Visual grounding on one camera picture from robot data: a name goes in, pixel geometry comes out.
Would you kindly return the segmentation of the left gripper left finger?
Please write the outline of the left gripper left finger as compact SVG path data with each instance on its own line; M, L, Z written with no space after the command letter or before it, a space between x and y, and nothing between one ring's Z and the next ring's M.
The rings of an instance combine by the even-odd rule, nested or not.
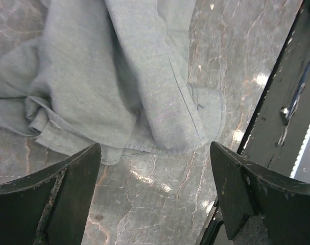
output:
M101 163L92 144L0 185L0 244L81 244Z

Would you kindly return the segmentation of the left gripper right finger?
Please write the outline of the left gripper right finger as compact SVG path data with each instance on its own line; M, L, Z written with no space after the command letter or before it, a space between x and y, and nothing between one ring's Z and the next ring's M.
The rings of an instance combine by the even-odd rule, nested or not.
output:
M310 244L310 184L251 162L220 143L211 168L234 244Z

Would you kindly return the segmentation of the grey button shirt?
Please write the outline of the grey button shirt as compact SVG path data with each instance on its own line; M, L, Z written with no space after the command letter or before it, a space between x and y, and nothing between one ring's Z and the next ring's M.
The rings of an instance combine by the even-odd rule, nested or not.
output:
M221 94L187 80L195 1L43 1L41 36L0 57L0 127L114 165L217 140Z

